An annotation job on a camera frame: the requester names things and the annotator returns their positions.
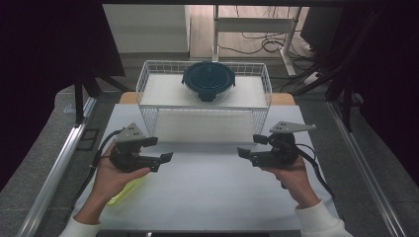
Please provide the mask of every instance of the white sleeve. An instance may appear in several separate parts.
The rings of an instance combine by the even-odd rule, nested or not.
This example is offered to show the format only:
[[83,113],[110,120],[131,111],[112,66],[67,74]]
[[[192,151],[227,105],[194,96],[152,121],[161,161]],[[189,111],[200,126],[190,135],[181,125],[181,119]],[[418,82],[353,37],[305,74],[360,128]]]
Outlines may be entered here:
[[59,237],[95,237],[101,228],[101,224],[88,225],[77,222],[73,217],[68,220],[67,226]]
[[295,209],[296,216],[301,222],[302,237],[351,237],[345,230],[345,223],[334,217],[324,202],[306,208]]

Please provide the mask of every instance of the white wire rack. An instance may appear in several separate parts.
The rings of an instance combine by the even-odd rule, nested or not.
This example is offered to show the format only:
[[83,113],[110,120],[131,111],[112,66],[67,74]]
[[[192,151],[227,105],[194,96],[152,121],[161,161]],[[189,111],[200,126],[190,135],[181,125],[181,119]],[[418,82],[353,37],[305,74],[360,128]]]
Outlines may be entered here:
[[236,86],[218,104],[197,102],[182,84],[197,61],[146,61],[136,98],[149,135],[168,142],[248,143],[260,133],[271,105],[271,83],[263,63],[221,62]]

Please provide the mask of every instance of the yellow object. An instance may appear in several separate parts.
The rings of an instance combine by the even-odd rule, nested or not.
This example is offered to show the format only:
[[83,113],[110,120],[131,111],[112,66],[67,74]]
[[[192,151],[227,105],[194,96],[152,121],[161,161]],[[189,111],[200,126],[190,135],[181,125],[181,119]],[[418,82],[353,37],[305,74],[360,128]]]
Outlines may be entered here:
[[124,187],[124,189],[119,194],[117,194],[115,197],[112,197],[108,201],[108,204],[115,204],[122,198],[126,197],[133,189],[140,186],[142,182],[144,182],[144,179],[145,179],[145,176],[128,182],[126,186]]

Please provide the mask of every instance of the aluminum rail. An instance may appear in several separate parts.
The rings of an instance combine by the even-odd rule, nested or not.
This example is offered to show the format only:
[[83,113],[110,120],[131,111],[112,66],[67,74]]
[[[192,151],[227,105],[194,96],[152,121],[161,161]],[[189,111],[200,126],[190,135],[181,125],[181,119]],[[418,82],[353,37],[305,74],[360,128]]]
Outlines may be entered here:
[[378,210],[381,213],[385,225],[387,226],[391,236],[406,236],[394,209],[392,208],[388,198],[384,194],[376,177],[374,176],[366,157],[364,156],[357,143],[357,140],[355,139],[352,133],[346,130],[345,125],[342,123],[340,119],[342,115],[337,106],[337,103],[328,102],[327,105],[330,111],[332,112],[336,123],[338,124],[339,130],[342,132],[342,135],[351,150],[355,163],[357,164],[358,169],[360,170],[360,173],[363,176],[363,179],[373,197],[373,200],[376,202]]
[[54,165],[49,172],[43,186],[35,199],[24,223],[21,226],[17,236],[34,236],[42,221],[43,215],[52,200],[55,190],[61,181],[62,175],[67,168],[68,162],[76,149],[77,142],[79,141],[83,131],[86,127],[87,120],[92,114],[96,100],[89,98],[84,106],[84,119],[78,127],[73,127],[65,141]]

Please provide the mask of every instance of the white table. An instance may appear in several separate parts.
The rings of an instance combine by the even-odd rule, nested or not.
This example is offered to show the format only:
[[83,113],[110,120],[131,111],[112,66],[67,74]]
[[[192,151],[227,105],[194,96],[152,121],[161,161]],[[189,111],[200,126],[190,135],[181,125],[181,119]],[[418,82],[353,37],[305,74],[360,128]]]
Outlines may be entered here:
[[[269,135],[269,128],[279,120],[303,123],[299,107],[273,106],[262,134]],[[116,105],[105,136],[133,121],[145,131],[137,105]],[[297,132],[295,139],[297,143],[312,146],[306,131]],[[269,145],[241,147],[253,151],[271,148]],[[105,208],[101,216],[102,229],[265,232],[300,228],[294,214],[296,202],[288,191],[281,188],[272,174],[239,158],[237,146],[158,143],[142,148],[141,154],[158,156],[172,151],[171,162],[163,164],[158,173],[147,175],[142,185],[119,203]],[[330,195],[319,184],[309,164],[307,172],[316,193],[337,216]],[[91,187],[92,184],[77,201],[74,212],[80,209]]]

